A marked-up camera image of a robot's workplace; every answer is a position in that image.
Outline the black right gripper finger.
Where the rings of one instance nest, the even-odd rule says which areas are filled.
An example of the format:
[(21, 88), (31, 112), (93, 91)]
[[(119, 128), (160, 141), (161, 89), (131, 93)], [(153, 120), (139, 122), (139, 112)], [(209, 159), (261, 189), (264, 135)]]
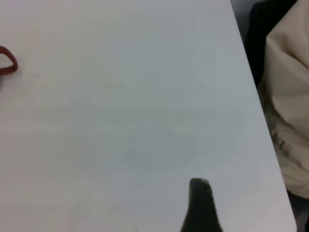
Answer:
[(213, 193), (208, 180), (192, 178), (189, 183), (189, 203), (182, 232), (222, 232)]

